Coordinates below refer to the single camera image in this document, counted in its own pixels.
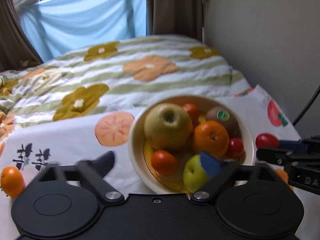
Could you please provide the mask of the brown right curtain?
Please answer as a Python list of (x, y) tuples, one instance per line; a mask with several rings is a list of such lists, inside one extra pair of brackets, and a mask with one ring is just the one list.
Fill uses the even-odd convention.
[(150, 34), (178, 34), (202, 41), (203, 0), (146, 0)]

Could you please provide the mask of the orange at left edge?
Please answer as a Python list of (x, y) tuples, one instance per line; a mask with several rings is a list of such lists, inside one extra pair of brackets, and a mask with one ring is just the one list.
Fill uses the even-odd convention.
[(24, 190), (23, 175), (15, 166), (8, 166), (2, 170), (1, 189), (11, 198), (16, 198)]

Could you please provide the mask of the green apple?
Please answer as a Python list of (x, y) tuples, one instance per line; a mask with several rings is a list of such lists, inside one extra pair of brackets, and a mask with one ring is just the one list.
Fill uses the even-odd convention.
[(210, 177), (201, 166), (200, 155), (192, 156), (186, 162), (183, 172), (183, 183), (186, 189), (194, 193), (209, 181)]

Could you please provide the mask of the brown left curtain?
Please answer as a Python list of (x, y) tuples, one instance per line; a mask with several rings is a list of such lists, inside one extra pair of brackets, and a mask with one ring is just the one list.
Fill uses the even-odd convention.
[(1, 0), (1, 71), (18, 70), (20, 62), (42, 59), (25, 36), (12, 0)]

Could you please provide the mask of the brown kiwi with sticker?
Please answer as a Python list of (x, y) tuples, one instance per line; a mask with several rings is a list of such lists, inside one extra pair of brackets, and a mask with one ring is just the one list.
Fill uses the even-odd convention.
[(205, 120), (220, 123), (227, 130), (230, 138), (240, 135), (239, 123), (236, 117), (224, 107), (216, 106), (210, 109), (206, 113)]

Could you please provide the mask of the cream duck print bowl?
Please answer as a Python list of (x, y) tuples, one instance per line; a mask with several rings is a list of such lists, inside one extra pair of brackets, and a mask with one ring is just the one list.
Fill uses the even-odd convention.
[(149, 111), (161, 103), (174, 103), (180, 106), (186, 103), (193, 103), (199, 108), (199, 110), (203, 112), (207, 112), (215, 106), (225, 107), (225, 109), (234, 114), (236, 117), (240, 128), (240, 137), (244, 143), (245, 155), (239, 159), (239, 163), (243, 165), (255, 164), (256, 153), (254, 137), (243, 118), (225, 103), (218, 102), (215, 98), (188, 94), (167, 96), (165, 98), (153, 100), (148, 103), (147, 106), (144, 107), (144, 109), (135, 118), (135, 121), (131, 126), (128, 145), (131, 164), (136, 174), (143, 181), (143, 183), (155, 193), (188, 193), (187, 189), (183, 185), (182, 170), (178, 171), (177, 174), (173, 176), (163, 177), (157, 174), (157, 172), (151, 166), (150, 158), (154, 150), (151, 148), (149, 143), (146, 142), (144, 135), (144, 121)]

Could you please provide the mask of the brown curtain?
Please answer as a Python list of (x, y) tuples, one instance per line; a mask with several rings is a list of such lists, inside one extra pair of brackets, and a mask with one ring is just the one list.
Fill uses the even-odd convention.
[(12, 0), (1, 0), (1, 71), (18, 70), (20, 62), (42, 59), (25, 36)]
[(178, 34), (202, 41), (203, 0), (146, 0), (150, 34)]

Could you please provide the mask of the large orange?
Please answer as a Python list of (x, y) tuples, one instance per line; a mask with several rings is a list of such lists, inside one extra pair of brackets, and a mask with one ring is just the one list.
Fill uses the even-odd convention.
[(229, 135), (217, 121), (204, 121), (194, 129), (192, 145), (196, 153), (206, 151), (222, 158), (228, 150)]

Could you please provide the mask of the floral striped quilt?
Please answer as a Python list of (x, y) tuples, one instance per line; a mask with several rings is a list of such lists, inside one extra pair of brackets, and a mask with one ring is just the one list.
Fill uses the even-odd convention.
[(249, 89), (215, 48), (158, 35), (80, 48), (1, 73), (1, 140), (15, 129), (142, 107), (176, 94), (228, 96)]

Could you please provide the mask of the white fruit print tablecloth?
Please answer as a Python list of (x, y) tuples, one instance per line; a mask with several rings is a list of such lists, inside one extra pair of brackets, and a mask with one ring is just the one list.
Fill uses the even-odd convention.
[[(255, 139), (261, 133), (290, 140), (270, 130), (284, 124), (273, 101), (260, 98), (251, 103), (246, 96), (233, 97), (231, 103), (216, 100), (243, 118), (254, 137), (255, 153), (259, 149)], [(240, 164), (241, 157), (231, 158), (227, 152), (219, 158), (236, 161), (238, 168), (228, 181), (231, 185), (204, 203), (192, 202), (188, 190), (157, 194), (148, 188), (131, 164), (128, 145), (131, 126), (143, 109), (51, 122), (9, 135), (1, 146), (1, 172), (8, 166), (19, 169), (24, 190), (11, 198), (1, 189), (1, 239), (296, 238), (305, 212), (285, 166), (259, 161), (257, 156), (254, 165)], [(184, 172), (186, 162), (202, 152), (194, 151), (192, 138), (207, 112), (200, 110), (184, 146), (164, 150), (178, 160), (173, 175)], [(159, 151), (151, 148), (153, 154)], [(77, 171), (78, 162), (95, 160), (107, 151), (113, 151), (116, 160), (104, 180), (124, 196), (117, 204), (101, 204), (80, 185)]]

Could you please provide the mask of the yellow-green apple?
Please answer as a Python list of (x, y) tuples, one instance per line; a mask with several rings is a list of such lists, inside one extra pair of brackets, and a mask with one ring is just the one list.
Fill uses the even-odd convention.
[(144, 121), (145, 137), (156, 150), (184, 146), (192, 131), (193, 123), (189, 114), (173, 103), (161, 103), (153, 107)]

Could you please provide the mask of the light blue window cloth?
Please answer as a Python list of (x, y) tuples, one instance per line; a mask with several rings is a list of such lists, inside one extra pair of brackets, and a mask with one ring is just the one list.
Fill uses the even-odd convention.
[(146, 0), (46, 0), (22, 7), (19, 16), (44, 62), (73, 49), (148, 32)]

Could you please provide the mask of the red cherry tomato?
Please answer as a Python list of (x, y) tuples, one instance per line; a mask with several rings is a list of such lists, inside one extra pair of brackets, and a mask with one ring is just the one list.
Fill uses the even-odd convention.
[(240, 158), (244, 153), (244, 144), (240, 138), (229, 140), (227, 155), (231, 158)]
[(261, 133), (255, 139), (257, 148), (279, 148), (278, 139), (270, 133)]

